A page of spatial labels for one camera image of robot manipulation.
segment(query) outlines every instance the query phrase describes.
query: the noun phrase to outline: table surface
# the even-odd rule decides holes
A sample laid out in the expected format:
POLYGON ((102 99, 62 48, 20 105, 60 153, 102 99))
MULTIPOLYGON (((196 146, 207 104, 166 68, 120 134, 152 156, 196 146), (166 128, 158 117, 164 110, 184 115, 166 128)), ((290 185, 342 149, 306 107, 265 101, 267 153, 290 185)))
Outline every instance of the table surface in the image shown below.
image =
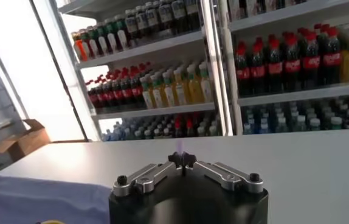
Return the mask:
POLYGON ((349 130, 49 144, 0 174, 111 187, 118 175, 166 161, 179 141, 199 160, 260 173, 270 223, 349 223, 349 130))

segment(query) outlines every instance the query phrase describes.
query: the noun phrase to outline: drink bottle row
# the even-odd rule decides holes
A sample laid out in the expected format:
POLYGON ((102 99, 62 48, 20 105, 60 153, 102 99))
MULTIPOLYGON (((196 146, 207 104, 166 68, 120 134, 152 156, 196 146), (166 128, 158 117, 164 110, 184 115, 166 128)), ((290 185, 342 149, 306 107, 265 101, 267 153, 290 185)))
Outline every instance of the drink bottle row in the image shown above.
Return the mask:
POLYGON ((349 129, 349 97, 247 107, 242 115, 244 135, 349 129))
POLYGON ((160 0, 72 32, 72 38, 78 58, 86 61, 200 27, 197 0, 160 0))
POLYGON ((149 116, 125 119, 107 129, 103 141, 138 139, 191 138, 220 135, 220 119, 215 112, 149 116))
POLYGON ((150 62, 109 71, 86 83, 97 113, 213 102, 207 62, 152 67, 150 62))
POLYGON ((297 5, 307 0, 227 0, 231 19, 243 19, 277 9, 297 5))
POLYGON ((258 37, 252 51, 241 41, 235 66, 241 97, 349 82, 349 28, 316 24, 267 43, 258 37))

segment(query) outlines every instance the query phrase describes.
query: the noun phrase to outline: cardboard box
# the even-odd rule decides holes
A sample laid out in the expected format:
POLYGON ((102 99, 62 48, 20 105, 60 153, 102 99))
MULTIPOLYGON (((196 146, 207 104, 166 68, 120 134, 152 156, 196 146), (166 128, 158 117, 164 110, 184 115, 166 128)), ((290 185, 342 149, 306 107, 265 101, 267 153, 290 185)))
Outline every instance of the cardboard box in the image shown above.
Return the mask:
POLYGON ((8 152, 13 162, 50 143, 45 127, 35 119, 23 120, 30 129, 0 143, 0 153, 8 152))

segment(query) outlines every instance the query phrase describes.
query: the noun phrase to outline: blue cloth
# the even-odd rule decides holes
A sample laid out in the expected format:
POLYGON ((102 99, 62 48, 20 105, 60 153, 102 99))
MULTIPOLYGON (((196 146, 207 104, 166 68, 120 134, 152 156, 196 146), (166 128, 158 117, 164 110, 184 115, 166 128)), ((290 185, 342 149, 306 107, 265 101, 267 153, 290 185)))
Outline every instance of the blue cloth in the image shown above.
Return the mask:
POLYGON ((108 224, 109 188, 0 176, 0 224, 108 224))

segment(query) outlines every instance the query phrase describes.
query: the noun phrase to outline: shelf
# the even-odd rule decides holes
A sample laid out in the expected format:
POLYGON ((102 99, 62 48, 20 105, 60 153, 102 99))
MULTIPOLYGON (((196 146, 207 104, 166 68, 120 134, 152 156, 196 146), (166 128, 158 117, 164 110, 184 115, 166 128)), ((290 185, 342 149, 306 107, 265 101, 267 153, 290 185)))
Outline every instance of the shelf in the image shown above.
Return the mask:
POLYGON ((110 62, 119 61, 126 58, 147 54, 150 52, 164 50, 164 49, 168 49, 168 48, 179 46, 186 43, 191 43, 198 40, 202 40, 201 31, 184 34, 178 37, 165 39, 165 40, 154 42, 151 44, 146 44, 143 46, 132 48, 126 51, 121 51, 115 54, 107 55, 107 56, 96 58, 93 60, 83 61, 78 64, 78 67, 89 68, 89 67, 94 67, 99 65, 105 65, 110 62))
POLYGON ((241 107, 246 107, 252 105, 330 98, 347 95, 349 95, 349 85, 337 85, 324 89, 242 98, 238 99, 238 103, 241 107))
POLYGON ((284 9, 275 10, 273 12, 252 16, 246 19, 236 20, 229 24, 229 29, 232 32, 243 30, 254 26, 272 23, 281 19, 287 19, 311 12, 316 12, 319 10, 333 10, 332 8, 334 6, 347 3, 349 3, 349 0, 310 0, 299 5, 293 5, 284 9))
POLYGON ((118 112, 118 113, 109 113, 109 114, 93 114, 92 118, 94 119, 112 119, 112 118, 129 118, 129 117, 145 117, 145 116, 156 116, 163 114, 177 114, 177 113, 189 113, 195 111, 207 111, 214 110, 214 103, 200 103, 192 104, 186 106, 178 107, 166 107, 166 108, 157 108, 152 110, 137 110, 137 111, 127 111, 127 112, 118 112))

